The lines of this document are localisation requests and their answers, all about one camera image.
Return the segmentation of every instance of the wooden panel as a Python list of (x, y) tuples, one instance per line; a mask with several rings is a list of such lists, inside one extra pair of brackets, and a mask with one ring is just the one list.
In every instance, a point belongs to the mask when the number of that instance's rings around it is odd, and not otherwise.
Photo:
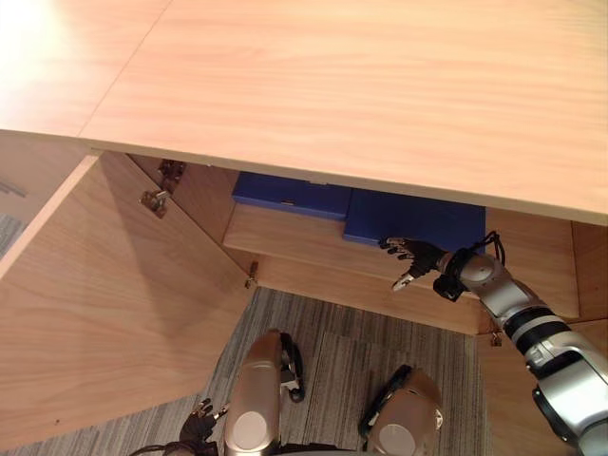
[(573, 223), (580, 320), (608, 318), (608, 229)]
[[(572, 325), (608, 355), (608, 320)], [(477, 337), (492, 429), (494, 456), (574, 456), (551, 430), (532, 400), (537, 381), (523, 357), (506, 340), (490, 346), (490, 336)]]
[(606, 17), (602, 0), (175, 0), (82, 136), (608, 224)]
[(263, 256), (259, 264), (258, 282), (264, 287), (457, 333), (489, 331), (489, 318), (475, 299), (463, 297), (453, 303), (431, 290), (415, 287), (394, 293), (390, 288), (391, 282), (366, 275)]
[(488, 209), (485, 229), (500, 232), (506, 267), (515, 278), (534, 290), (556, 314), (579, 316), (569, 221)]
[[(132, 155), (131, 159), (150, 179), (161, 183), (158, 172), (161, 159), (141, 155)], [(211, 239), (221, 244), (235, 208), (232, 191), (237, 179), (238, 171), (232, 169), (188, 163), (172, 198)], [(256, 259), (254, 254), (222, 248), (243, 271), (249, 272)]]
[(0, 213), (30, 223), (86, 152), (76, 140), (0, 130), (0, 183), (25, 195), (0, 191)]
[(163, 219), (138, 204), (154, 187), (123, 155), (87, 157), (0, 262), (0, 447), (181, 397), (213, 371), (246, 275), (173, 201)]
[[(486, 224), (500, 231), (507, 267), (517, 279), (557, 314), (579, 314), (569, 221), (488, 209)], [(407, 269), (407, 261), (345, 241), (343, 232), (343, 222), (237, 204), (224, 245), (392, 281)], [(435, 277), (427, 275), (414, 285), (432, 288)]]
[(0, 128), (76, 136), (169, 0), (0, 0)]

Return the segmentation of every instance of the gray carpet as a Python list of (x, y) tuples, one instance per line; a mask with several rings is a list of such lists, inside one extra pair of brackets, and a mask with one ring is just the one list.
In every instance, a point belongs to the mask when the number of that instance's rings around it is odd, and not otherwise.
[[(124, 456), (144, 445), (175, 440), (201, 397), (211, 397), (217, 408), (227, 402), (249, 346), (270, 328), (294, 337), (307, 382), (304, 402), (284, 402), (283, 443), (360, 448), (356, 425), (365, 406), (405, 363), (424, 369), (444, 396), (445, 421), (435, 455), (490, 454), (473, 337), (267, 289), (256, 293), (202, 394), (1, 454)], [(214, 437), (221, 442), (221, 426)]]
[(23, 221), (7, 214), (0, 214), (0, 258), (4, 256), (25, 229), (26, 224)]

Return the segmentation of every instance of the cabinet door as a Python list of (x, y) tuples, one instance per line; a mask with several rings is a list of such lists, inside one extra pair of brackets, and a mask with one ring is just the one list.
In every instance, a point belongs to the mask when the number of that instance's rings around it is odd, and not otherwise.
[(127, 156), (87, 156), (0, 262), (0, 447), (204, 387), (246, 274)]

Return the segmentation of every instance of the blue binder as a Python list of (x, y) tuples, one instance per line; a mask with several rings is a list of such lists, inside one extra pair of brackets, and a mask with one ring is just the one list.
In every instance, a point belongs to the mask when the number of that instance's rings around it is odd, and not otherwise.
[(483, 206), (358, 189), (352, 191), (344, 230), (344, 239), (356, 242), (415, 238), (449, 251), (469, 247), (484, 235)]
[(243, 204), (323, 219), (344, 220), (351, 192), (349, 187), (339, 185), (241, 172), (233, 198)]

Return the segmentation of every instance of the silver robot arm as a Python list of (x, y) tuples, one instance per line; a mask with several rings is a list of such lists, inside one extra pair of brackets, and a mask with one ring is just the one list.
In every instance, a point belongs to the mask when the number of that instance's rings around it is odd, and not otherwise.
[(551, 428), (584, 456), (608, 455), (608, 361), (591, 343), (497, 258), (476, 254), (474, 248), (447, 253), (404, 238), (387, 239), (383, 247), (413, 259), (393, 288), (434, 269), (442, 274), (433, 287), (439, 295), (450, 300), (465, 290), (477, 295), (538, 379), (533, 398)]

